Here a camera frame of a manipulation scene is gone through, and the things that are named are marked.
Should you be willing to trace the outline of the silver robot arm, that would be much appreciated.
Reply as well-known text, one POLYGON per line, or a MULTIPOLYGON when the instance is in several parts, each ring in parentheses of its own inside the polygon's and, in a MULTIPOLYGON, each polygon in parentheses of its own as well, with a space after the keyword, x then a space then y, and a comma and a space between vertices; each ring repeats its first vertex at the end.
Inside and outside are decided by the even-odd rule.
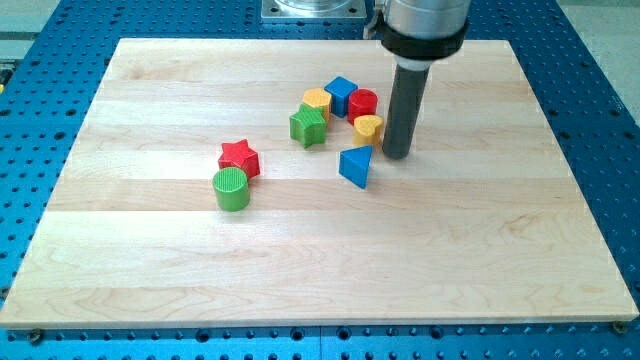
POLYGON ((425 71, 462 47, 470 7, 470 0, 386 0, 374 7, 363 38, 380 35, 401 68, 425 71))

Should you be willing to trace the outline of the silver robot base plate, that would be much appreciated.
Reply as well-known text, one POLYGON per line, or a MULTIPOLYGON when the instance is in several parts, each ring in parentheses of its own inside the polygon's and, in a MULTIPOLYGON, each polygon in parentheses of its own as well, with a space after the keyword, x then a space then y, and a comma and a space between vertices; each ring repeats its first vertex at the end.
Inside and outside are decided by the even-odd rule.
POLYGON ((262 0, 263 19, 363 19, 364 0, 262 0))

